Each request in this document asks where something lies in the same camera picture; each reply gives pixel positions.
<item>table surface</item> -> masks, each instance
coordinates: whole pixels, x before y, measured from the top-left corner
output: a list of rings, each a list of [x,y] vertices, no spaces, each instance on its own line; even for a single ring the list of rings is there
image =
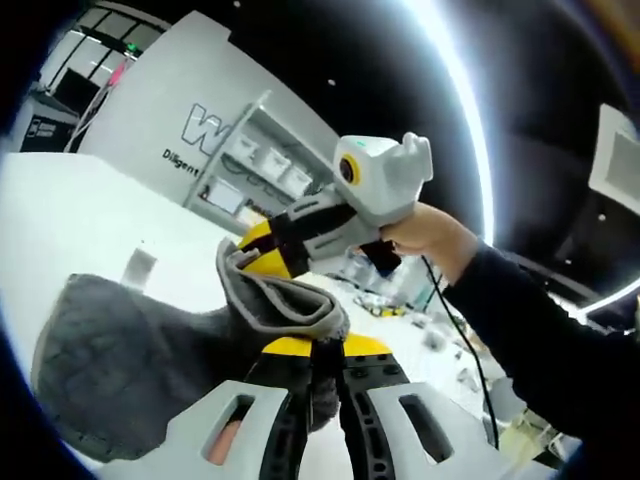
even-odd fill
[[[225,304],[215,253],[222,238],[237,237],[96,157],[5,157],[0,226],[0,302],[25,375],[40,330],[69,275],[92,273],[120,281],[136,248],[157,258],[146,295],[194,312]],[[481,415],[481,394],[455,378],[463,366],[474,368],[466,352],[460,360],[453,345],[431,352],[422,346],[424,331],[409,319],[373,317],[353,303],[352,292],[326,277],[307,274],[300,279],[332,292],[349,314],[352,331],[386,343],[412,381],[428,381]],[[300,478],[353,478],[343,439],[337,419],[311,435]]]

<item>wire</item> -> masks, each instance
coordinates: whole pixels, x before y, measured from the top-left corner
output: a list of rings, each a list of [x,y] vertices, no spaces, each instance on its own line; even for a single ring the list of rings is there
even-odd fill
[[[484,394],[484,399],[485,399],[485,402],[487,403],[487,410],[489,410],[489,417],[491,417],[491,429],[493,430],[493,438],[494,438],[493,444],[496,447],[496,449],[499,450],[500,440],[498,439],[498,422],[496,421],[496,414],[493,410],[493,403],[491,403],[491,398],[489,397],[489,389],[487,388],[487,381],[484,378],[484,371],[482,370],[482,365],[480,363],[480,358],[478,357],[478,353],[476,352],[476,349],[473,348],[473,345],[471,345],[471,342],[462,331],[462,328],[460,327],[460,325],[458,325],[458,323],[453,318],[453,315],[451,314],[451,310],[449,310],[449,306],[445,302],[442,292],[440,291],[440,286],[438,285],[439,282],[436,280],[436,276],[433,273],[433,268],[431,268],[429,261],[424,257],[424,255],[421,255],[420,258],[422,258],[422,261],[427,266],[427,270],[429,271],[429,276],[431,277],[431,281],[433,282],[435,291],[438,294],[438,298],[440,299],[440,302],[444,306],[444,309],[446,310],[447,315],[449,315],[449,320],[451,320],[451,323],[453,323],[453,326],[462,337],[464,344],[467,346],[467,348],[471,352],[471,355],[473,356],[473,359],[476,361],[476,367],[478,367],[478,373],[480,374],[480,384],[482,386],[482,393]]]

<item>black ceiling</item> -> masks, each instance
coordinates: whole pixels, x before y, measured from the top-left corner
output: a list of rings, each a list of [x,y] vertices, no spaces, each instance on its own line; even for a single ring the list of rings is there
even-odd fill
[[[233,44],[340,135],[428,136],[435,179],[423,199],[482,231],[462,109],[400,0],[122,3],[172,23],[199,10],[229,27]],[[585,286],[563,289],[576,301],[636,277],[640,219],[587,186],[600,104],[629,109],[595,46],[556,2],[439,3],[448,8],[486,130],[496,245]]]

